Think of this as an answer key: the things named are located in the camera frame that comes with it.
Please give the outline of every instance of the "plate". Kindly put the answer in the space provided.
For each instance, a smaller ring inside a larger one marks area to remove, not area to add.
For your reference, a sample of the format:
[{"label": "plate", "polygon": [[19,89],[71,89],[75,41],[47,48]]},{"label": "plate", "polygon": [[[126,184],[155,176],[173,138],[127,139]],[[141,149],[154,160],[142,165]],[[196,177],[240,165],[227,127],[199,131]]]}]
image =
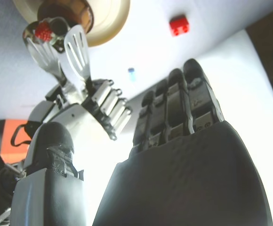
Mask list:
[{"label": "plate", "polygon": [[[13,0],[17,10],[28,22],[37,21],[37,11],[43,0]],[[86,35],[88,45],[98,46],[115,37],[124,26],[130,0],[88,0],[94,13],[94,26]]]}]

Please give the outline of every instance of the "robotic hand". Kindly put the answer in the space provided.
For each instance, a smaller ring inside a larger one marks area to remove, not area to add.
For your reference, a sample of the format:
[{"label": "robotic hand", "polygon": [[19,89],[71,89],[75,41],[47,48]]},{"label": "robotic hand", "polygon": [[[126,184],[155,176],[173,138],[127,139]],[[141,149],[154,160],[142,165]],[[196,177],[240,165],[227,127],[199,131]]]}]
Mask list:
[{"label": "robotic hand", "polygon": [[[134,147],[116,166],[93,225],[273,225],[259,174],[195,60],[148,92],[142,107]],[[38,128],[11,225],[86,225],[73,153],[60,123]]]}]

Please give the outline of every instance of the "red berry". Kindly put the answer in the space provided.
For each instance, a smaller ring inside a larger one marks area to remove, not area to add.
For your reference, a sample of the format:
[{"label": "red berry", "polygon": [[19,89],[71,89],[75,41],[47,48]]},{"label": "red berry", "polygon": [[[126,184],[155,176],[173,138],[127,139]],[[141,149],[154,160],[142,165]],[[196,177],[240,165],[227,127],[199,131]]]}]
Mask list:
[{"label": "red berry", "polygon": [[52,31],[46,21],[41,22],[35,30],[35,36],[44,41],[51,41],[51,33]]}]

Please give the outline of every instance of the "red lego brick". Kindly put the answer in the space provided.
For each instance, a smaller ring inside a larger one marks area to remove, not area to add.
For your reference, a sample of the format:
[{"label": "red lego brick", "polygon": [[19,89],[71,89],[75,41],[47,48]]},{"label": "red lego brick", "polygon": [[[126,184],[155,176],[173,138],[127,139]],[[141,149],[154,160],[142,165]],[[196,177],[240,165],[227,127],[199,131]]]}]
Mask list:
[{"label": "red lego brick", "polygon": [[171,33],[173,36],[187,33],[190,30],[190,25],[187,18],[181,17],[170,22]]}]

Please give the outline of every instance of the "blue object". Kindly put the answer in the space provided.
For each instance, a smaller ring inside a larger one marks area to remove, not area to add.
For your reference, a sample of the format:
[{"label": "blue object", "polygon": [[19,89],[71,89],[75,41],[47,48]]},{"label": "blue object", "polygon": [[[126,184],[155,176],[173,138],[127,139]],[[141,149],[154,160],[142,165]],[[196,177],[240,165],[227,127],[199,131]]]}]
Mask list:
[{"label": "blue object", "polygon": [[129,74],[129,77],[130,77],[130,80],[132,81],[132,82],[135,82],[136,81],[136,72],[135,72],[135,69],[134,68],[129,68],[128,69],[128,74]]}]

